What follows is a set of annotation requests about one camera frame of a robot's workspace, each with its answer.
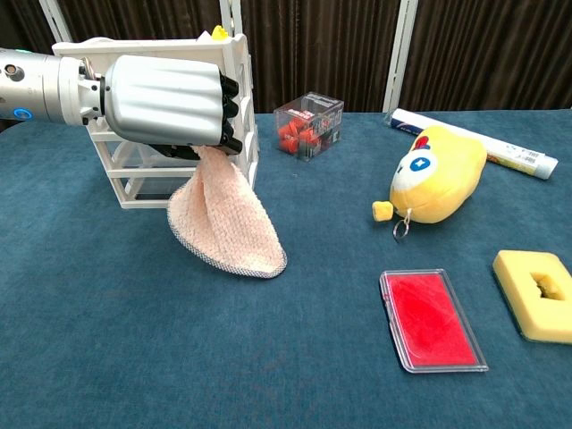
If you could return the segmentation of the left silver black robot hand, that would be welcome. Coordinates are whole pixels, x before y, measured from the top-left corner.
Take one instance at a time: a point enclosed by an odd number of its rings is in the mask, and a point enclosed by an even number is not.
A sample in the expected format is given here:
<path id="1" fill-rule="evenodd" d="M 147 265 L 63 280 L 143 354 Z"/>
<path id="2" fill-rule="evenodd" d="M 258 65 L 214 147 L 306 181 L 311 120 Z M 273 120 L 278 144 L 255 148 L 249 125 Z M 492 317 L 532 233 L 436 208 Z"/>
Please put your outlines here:
<path id="1" fill-rule="evenodd" d="M 214 63 L 120 56 L 105 73 L 103 113 L 119 137 L 164 156 L 199 159 L 194 147 L 242 151 L 230 119 L 240 86 Z"/>

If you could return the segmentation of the light pink knitted cloth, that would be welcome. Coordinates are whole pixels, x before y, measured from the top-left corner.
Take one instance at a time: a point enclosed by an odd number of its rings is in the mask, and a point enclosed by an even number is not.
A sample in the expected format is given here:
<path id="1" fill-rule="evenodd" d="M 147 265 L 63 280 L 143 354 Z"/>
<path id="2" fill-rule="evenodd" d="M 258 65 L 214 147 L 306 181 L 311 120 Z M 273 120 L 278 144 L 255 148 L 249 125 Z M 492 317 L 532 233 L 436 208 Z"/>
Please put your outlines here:
<path id="1" fill-rule="evenodd" d="M 287 255 L 248 180 L 214 147 L 193 147 L 193 176 L 170 197 L 167 219 L 175 238 L 193 255 L 223 270 L 273 278 Z"/>

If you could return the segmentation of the white plastic drawer organizer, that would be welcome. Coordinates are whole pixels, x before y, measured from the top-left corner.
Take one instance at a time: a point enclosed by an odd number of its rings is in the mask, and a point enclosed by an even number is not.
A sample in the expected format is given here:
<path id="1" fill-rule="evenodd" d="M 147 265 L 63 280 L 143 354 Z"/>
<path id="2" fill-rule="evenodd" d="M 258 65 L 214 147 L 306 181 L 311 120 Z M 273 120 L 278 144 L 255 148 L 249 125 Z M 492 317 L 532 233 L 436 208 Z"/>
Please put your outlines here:
<path id="1" fill-rule="evenodd" d="M 215 40 L 208 32 L 197 39 L 113 40 L 91 38 L 80 43 L 59 42 L 52 46 L 55 55 L 76 59 L 87 57 L 95 72 L 106 72 L 121 55 L 142 55 L 203 61 L 216 64 L 224 76 L 239 84 L 233 101 L 239 114 L 230 120 L 234 137 L 243 143 L 240 154 L 231 160 L 255 185 L 259 155 L 256 118 L 253 107 L 251 57 L 247 38 L 239 34 Z M 104 118 L 89 122 L 88 134 L 124 209 L 165 208 L 172 193 L 184 185 L 198 162 L 165 157 L 153 148 L 124 140 L 107 125 Z"/>

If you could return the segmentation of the clear box with red pieces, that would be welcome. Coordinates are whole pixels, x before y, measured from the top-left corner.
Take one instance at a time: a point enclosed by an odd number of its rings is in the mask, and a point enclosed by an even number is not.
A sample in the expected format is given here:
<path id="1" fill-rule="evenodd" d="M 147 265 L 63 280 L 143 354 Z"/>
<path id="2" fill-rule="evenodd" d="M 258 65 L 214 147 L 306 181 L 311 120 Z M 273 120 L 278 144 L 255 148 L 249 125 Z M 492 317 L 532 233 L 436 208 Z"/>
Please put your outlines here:
<path id="1" fill-rule="evenodd" d="M 305 161 L 340 140 L 344 102 L 308 92 L 273 111 L 278 148 Z"/>

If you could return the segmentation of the dark brown curtain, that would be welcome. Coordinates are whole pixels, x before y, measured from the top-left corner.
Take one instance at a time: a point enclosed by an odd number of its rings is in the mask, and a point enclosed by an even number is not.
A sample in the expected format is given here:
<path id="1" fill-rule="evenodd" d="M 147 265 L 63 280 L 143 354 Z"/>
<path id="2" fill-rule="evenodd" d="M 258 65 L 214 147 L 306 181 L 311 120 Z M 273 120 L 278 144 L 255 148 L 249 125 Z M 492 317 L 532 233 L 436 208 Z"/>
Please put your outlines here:
<path id="1" fill-rule="evenodd" d="M 196 38 L 219 0 L 56 0 L 75 42 Z M 308 91 L 383 107 L 400 0 L 239 0 L 260 113 Z M 572 0 L 418 0 L 400 92 L 414 111 L 572 107 Z"/>

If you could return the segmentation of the yellow plush toy with keyring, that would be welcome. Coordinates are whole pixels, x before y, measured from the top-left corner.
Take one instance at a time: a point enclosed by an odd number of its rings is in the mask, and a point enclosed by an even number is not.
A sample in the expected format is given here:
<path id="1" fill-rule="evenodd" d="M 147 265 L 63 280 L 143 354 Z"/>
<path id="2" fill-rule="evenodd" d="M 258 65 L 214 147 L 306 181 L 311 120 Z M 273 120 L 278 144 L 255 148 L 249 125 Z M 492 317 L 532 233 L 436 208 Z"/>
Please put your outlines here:
<path id="1" fill-rule="evenodd" d="M 457 211 L 475 191 L 487 152 L 477 139 L 442 126 L 430 126 L 400 159 L 387 201 L 372 203 L 373 218 L 389 221 L 395 214 L 406 228 L 439 223 Z"/>

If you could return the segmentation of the red ink pad clear case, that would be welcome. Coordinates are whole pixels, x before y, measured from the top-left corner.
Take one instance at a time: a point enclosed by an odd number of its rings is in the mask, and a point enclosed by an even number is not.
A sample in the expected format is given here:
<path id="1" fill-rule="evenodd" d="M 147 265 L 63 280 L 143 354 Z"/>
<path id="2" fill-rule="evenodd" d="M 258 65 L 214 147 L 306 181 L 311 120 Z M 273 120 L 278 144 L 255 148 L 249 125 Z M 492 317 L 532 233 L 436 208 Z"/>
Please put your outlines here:
<path id="1" fill-rule="evenodd" d="M 397 355 L 407 372 L 489 370 L 445 270 L 384 271 L 379 290 Z"/>

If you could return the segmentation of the white rolled paper tube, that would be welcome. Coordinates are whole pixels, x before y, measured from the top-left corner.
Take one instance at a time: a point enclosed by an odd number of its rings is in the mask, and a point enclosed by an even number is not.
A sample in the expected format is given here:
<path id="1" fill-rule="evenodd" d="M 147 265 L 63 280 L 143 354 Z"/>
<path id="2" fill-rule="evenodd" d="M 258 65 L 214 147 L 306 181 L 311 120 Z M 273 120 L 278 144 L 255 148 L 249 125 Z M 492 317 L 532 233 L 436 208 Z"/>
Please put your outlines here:
<path id="1" fill-rule="evenodd" d="M 544 153 L 521 147 L 507 141 L 485 136 L 471 130 L 441 122 L 422 114 L 416 114 L 401 108 L 389 111 L 385 122 L 390 127 L 418 135 L 429 127 L 440 126 L 459 136 L 477 139 L 486 149 L 489 161 L 542 180 L 548 180 L 559 160 Z"/>

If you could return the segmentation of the yellow sponge with rectangular hole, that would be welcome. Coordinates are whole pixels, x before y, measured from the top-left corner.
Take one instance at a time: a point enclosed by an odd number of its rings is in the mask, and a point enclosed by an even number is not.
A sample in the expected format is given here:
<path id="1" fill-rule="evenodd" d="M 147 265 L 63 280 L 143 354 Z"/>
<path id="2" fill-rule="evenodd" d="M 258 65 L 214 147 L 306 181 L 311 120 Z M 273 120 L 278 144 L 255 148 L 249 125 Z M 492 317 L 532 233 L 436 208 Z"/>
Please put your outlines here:
<path id="1" fill-rule="evenodd" d="M 572 274 L 556 255 L 501 250 L 492 268 L 525 338 L 572 345 Z"/>

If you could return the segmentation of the white metal frame post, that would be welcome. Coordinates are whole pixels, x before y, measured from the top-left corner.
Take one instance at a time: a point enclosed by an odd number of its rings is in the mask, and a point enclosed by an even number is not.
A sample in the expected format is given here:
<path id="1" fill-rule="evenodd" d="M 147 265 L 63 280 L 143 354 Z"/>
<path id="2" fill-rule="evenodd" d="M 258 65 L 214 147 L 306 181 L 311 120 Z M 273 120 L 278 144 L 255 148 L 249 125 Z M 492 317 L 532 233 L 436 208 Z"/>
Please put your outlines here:
<path id="1" fill-rule="evenodd" d="M 405 77 L 410 43 L 416 21 L 419 0 L 400 0 L 397 26 L 391 50 L 391 61 L 386 80 L 383 111 L 388 113 L 399 107 Z"/>
<path id="2" fill-rule="evenodd" d="M 72 34 L 58 0 L 38 0 L 56 43 L 72 42 Z"/>
<path id="3" fill-rule="evenodd" d="M 221 22 L 225 31 L 234 37 L 243 33 L 241 0 L 218 0 Z"/>

